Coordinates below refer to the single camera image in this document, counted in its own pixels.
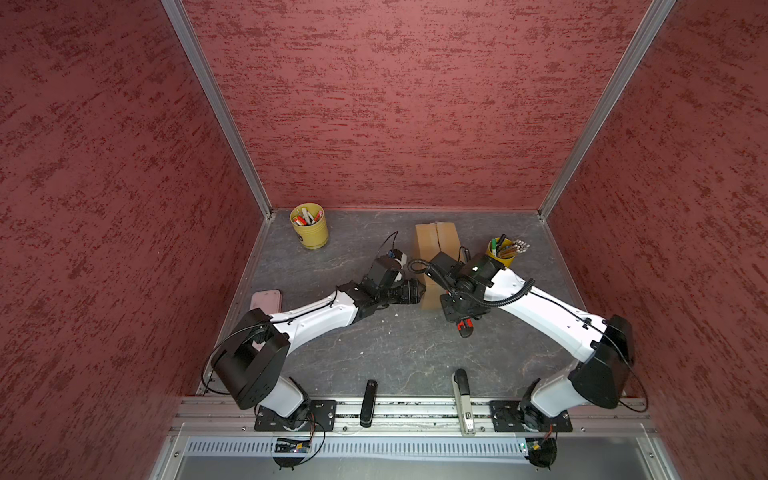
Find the red black utility knife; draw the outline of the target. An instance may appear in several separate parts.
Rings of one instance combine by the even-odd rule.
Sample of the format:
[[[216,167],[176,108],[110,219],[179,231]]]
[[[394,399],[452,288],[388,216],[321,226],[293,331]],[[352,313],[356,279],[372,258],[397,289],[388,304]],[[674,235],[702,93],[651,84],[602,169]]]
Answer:
[[[474,332],[474,324],[471,318],[458,321],[456,326],[461,338],[469,338]]]

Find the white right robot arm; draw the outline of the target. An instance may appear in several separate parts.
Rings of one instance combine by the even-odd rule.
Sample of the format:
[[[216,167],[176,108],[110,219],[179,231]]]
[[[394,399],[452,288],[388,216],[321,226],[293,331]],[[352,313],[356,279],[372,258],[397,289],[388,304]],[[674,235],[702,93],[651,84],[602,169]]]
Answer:
[[[499,309],[571,355],[569,367],[534,381],[520,400],[517,417],[528,429],[541,430],[575,406],[619,406],[634,366],[632,326],[626,319],[605,319],[569,305],[485,254],[461,262],[439,253],[423,273],[445,290],[440,297],[444,316],[462,337],[471,334],[476,320]]]

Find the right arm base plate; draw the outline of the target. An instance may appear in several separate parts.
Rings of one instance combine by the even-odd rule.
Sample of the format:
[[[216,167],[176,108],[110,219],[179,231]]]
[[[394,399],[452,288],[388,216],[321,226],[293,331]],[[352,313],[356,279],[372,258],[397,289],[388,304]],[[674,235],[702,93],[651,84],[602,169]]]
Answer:
[[[490,418],[497,433],[571,433],[573,426],[566,411],[548,417],[524,402],[492,400],[488,403]]]

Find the brown cardboard express box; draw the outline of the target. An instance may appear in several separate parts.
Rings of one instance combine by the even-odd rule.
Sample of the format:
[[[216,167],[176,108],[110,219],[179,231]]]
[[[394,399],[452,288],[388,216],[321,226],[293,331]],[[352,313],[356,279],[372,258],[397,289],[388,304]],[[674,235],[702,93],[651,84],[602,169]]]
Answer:
[[[438,253],[443,252],[456,260],[459,249],[460,239],[454,223],[436,222],[415,226],[414,258],[430,261]],[[421,309],[440,310],[440,296],[445,293],[445,290],[425,274],[419,274],[416,278],[425,287],[420,301]]]

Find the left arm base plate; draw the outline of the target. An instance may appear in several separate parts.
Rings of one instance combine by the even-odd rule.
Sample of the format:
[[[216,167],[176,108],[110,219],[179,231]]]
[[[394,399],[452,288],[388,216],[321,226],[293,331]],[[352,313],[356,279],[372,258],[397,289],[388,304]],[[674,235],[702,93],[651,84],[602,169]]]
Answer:
[[[306,400],[288,417],[281,417],[264,406],[254,410],[256,432],[330,432],[334,428],[337,402],[330,399]]]

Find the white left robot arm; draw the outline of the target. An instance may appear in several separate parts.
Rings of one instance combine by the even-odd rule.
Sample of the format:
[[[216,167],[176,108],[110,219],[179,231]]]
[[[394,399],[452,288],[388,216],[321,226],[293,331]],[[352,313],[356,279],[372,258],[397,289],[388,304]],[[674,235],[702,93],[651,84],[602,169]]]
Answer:
[[[335,287],[327,297],[287,312],[252,309],[213,349],[209,362],[241,410],[263,406],[295,428],[308,420],[308,394],[282,375],[286,358],[303,345],[346,328],[391,305],[417,305],[426,287],[404,273],[407,260],[375,259],[359,282]]]

